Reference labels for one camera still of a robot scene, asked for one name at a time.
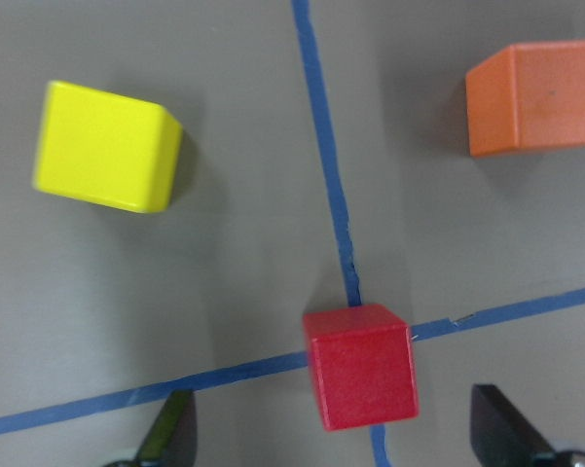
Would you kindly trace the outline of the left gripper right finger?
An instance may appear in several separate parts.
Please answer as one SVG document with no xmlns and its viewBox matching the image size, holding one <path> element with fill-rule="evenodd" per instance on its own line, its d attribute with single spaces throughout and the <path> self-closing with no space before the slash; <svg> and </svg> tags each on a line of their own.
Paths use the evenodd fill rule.
<svg viewBox="0 0 585 467">
<path fill-rule="evenodd" d="M 481 466 L 552 466 L 555 450 L 493 384 L 470 393 L 469 440 Z"/>
</svg>

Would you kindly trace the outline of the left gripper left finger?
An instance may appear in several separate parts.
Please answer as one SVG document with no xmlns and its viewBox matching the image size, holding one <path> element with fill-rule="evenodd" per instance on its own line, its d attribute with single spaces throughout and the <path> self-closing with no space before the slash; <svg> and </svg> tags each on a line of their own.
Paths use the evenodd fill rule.
<svg viewBox="0 0 585 467">
<path fill-rule="evenodd" d="M 169 394 L 139 447 L 135 466 L 194 466 L 197 457 L 197 412 L 190 389 Z"/>
</svg>

